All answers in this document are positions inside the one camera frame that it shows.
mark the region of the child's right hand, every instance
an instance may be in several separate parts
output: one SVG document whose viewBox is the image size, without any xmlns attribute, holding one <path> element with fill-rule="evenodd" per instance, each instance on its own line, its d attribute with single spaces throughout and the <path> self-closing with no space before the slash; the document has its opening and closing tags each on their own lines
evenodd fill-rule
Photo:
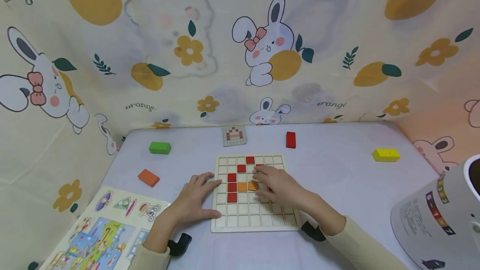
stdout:
<svg viewBox="0 0 480 270">
<path fill-rule="evenodd" d="M 310 192 L 303 188 L 294 178 L 292 178 L 284 169 L 277 169 L 272 166 L 256 166 L 256 174 L 253 178 L 263 182 L 272 189 L 258 190 L 255 192 L 258 196 L 265 196 L 273 203 L 282 206 L 291 207 L 297 210 L 304 210 L 305 198 Z"/>
</svg>

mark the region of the white table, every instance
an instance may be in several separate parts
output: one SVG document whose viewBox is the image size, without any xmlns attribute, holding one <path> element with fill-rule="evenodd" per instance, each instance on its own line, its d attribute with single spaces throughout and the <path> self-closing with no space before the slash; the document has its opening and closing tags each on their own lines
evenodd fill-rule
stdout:
<svg viewBox="0 0 480 270">
<path fill-rule="evenodd" d="M 296 149 L 285 147 L 287 131 L 296 132 Z M 349 215 L 408 267 L 419 269 L 395 239 L 390 210 L 438 175 L 395 125 L 260 125 L 247 126 L 246 133 L 246 145 L 223 147 L 220 127 L 132 131 L 102 185 L 173 202 L 193 174 L 215 171 L 218 155 L 280 153 L 300 184 Z M 150 154 L 152 141 L 170 143 L 170 155 Z M 371 156 L 376 148 L 395 148 L 401 159 L 377 163 Z M 144 168 L 160 177 L 154 188 L 137 178 Z M 212 195 L 203 207 L 212 208 Z M 301 213 L 301 222 L 307 219 Z M 315 242 L 301 231 L 211 233 L 207 220 L 181 227 L 172 237 L 178 240 L 182 232 L 193 241 L 182 257 L 171 260 L 169 270 L 354 269 L 328 242 Z"/>
</svg>

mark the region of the beige sleeve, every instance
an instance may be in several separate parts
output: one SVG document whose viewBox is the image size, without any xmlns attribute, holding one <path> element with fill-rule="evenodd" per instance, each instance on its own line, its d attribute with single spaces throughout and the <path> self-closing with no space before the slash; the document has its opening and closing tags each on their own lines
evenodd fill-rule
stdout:
<svg viewBox="0 0 480 270">
<path fill-rule="evenodd" d="M 409 270 L 395 255 L 366 233 L 350 217 L 341 233 L 325 237 L 358 270 Z"/>
<path fill-rule="evenodd" d="M 138 245 L 128 270 L 165 270 L 170 261 L 170 248 L 165 253 L 149 251 L 143 245 Z"/>
</svg>

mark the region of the yellow flower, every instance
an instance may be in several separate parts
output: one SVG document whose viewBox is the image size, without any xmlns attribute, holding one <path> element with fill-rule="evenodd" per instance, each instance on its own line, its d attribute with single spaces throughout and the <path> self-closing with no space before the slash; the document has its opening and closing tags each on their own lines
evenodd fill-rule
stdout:
<svg viewBox="0 0 480 270">
<path fill-rule="evenodd" d="M 203 44 L 199 40 L 191 40 L 188 36 L 180 36 L 177 39 L 177 44 L 173 52 L 176 56 L 181 58 L 181 63 L 184 66 L 190 66 L 193 62 L 201 63 L 203 61 L 202 50 Z"/>
<path fill-rule="evenodd" d="M 155 122 L 152 125 L 152 127 L 153 128 L 169 128 L 169 127 L 171 127 L 171 124 L 170 123 Z"/>
<path fill-rule="evenodd" d="M 338 123 L 338 121 L 333 120 L 332 118 L 325 118 L 325 120 L 323 121 L 323 123 Z"/>
<path fill-rule="evenodd" d="M 215 107 L 220 105 L 220 102 L 213 100 L 212 96 L 205 97 L 205 100 L 200 99 L 198 100 L 198 107 L 197 109 L 200 112 L 208 112 L 212 113 L 215 111 Z"/>
<path fill-rule="evenodd" d="M 80 188 L 80 181 L 75 181 L 70 184 L 65 184 L 59 189 L 60 197 L 53 203 L 53 209 L 58 208 L 60 212 L 68 209 L 75 201 L 80 199 L 82 195 L 82 188 Z"/>
<path fill-rule="evenodd" d="M 388 108 L 383 110 L 383 113 L 387 113 L 388 115 L 391 115 L 391 116 L 398 116 L 401 113 L 408 113 L 408 112 L 410 112 L 410 109 L 408 109 L 408 107 L 407 107 L 407 105 L 409 103 L 410 103 L 410 101 L 407 98 L 402 98 L 400 100 L 394 100 L 388 106 Z"/>
<path fill-rule="evenodd" d="M 420 53 L 419 61 L 415 65 L 420 66 L 426 63 L 432 66 L 442 65 L 446 58 L 451 58 L 458 52 L 458 47 L 450 45 L 450 42 L 447 37 L 436 40 L 429 48 Z"/>
</svg>

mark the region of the grid board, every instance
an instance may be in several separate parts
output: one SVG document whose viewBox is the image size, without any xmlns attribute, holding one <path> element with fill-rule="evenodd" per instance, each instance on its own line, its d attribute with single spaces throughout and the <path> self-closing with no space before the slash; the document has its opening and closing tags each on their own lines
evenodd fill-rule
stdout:
<svg viewBox="0 0 480 270">
<path fill-rule="evenodd" d="M 223 146 L 237 146 L 247 143 L 247 135 L 243 125 L 222 128 Z"/>
<path fill-rule="evenodd" d="M 248 189 L 253 180 L 255 165 L 268 165 L 287 171 L 285 159 L 280 154 L 218 156 L 215 163 L 215 179 L 222 183 L 213 193 L 213 208 L 222 217 L 212 219 L 213 233 L 294 231 L 300 229 L 297 210 L 272 203 L 266 197 L 258 197 Z M 259 189 L 268 187 L 258 182 Z"/>
</svg>

